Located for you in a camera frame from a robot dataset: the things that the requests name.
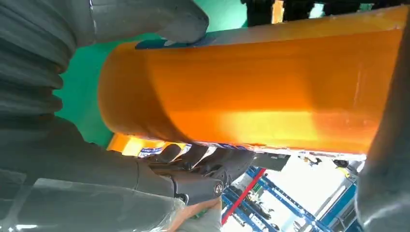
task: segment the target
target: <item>green floor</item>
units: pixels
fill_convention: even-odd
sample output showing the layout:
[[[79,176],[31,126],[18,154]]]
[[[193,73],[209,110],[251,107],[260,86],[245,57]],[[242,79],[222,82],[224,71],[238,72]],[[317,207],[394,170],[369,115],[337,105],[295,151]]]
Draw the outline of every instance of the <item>green floor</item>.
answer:
[[[210,18],[208,31],[234,29],[246,21],[246,7],[240,0],[196,0]],[[132,38],[156,38],[147,34]],[[104,43],[79,49],[71,60],[68,71],[62,75],[63,90],[56,91],[64,107],[57,113],[77,125],[88,142],[107,146],[112,132],[102,122],[97,105],[97,84],[100,68],[119,43]]]

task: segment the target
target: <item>gray fabric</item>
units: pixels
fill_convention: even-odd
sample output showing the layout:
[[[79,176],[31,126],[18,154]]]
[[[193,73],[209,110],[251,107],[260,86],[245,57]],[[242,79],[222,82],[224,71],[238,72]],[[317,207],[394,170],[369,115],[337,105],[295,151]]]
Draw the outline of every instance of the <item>gray fabric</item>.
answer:
[[[172,181],[86,143],[74,124],[54,116],[62,102],[53,90],[62,88],[59,74],[79,46],[159,30],[166,37],[172,29],[185,32],[169,33],[175,41],[193,42],[207,16],[191,0],[0,0],[0,21],[0,231],[22,224],[42,232],[147,231],[169,220]],[[40,178],[63,190],[37,194]],[[124,194],[64,191],[74,185]]]
[[[219,232],[222,228],[221,211],[208,209],[200,218],[189,218],[176,232]]]

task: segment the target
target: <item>orange cylinder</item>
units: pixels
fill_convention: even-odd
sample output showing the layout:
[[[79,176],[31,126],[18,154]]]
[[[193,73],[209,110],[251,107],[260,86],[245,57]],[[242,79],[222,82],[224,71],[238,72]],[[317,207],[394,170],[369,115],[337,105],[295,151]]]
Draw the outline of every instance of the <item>orange cylinder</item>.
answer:
[[[173,142],[366,153],[407,13],[404,6],[232,30],[223,34],[235,35],[227,45],[122,44],[101,72],[102,117],[115,132]]]

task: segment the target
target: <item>blue rack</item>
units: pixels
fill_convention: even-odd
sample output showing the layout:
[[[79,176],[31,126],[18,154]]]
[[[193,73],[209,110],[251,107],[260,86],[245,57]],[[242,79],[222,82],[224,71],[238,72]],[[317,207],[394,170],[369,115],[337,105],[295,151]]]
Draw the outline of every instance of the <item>blue rack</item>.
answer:
[[[232,207],[233,203],[224,195],[222,195],[222,200],[229,206]],[[255,232],[263,232],[259,226],[257,226],[246,214],[242,212],[242,210],[236,208],[235,213],[248,225],[250,225]]]
[[[247,174],[254,178],[258,171],[259,169],[250,167],[247,170]],[[258,181],[258,184],[261,185],[269,193],[271,193],[274,197],[276,197],[296,216],[305,219],[305,221],[309,223],[315,230],[320,232],[332,232],[321,221],[317,220],[313,214],[304,209],[300,204],[298,204],[295,200],[293,200],[289,195],[287,195],[283,190],[281,190],[265,176],[261,177],[261,179]]]
[[[231,195],[237,199],[239,199],[239,196],[232,191],[231,189],[227,188],[226,192],[224,194],[227,195]],[[246,201],[242,201],[241,205],[243,205],[244,207],[246,207],[247,209],[249,209],[255,217],[257,217],[265,226],[266,228],[268,228],[269,232],[278,232],[274,227],[272,227],[272,225],[270,223],[268,223],[264,217],[262,217],[258,212],[256,212],[248,203],[246,203]]]

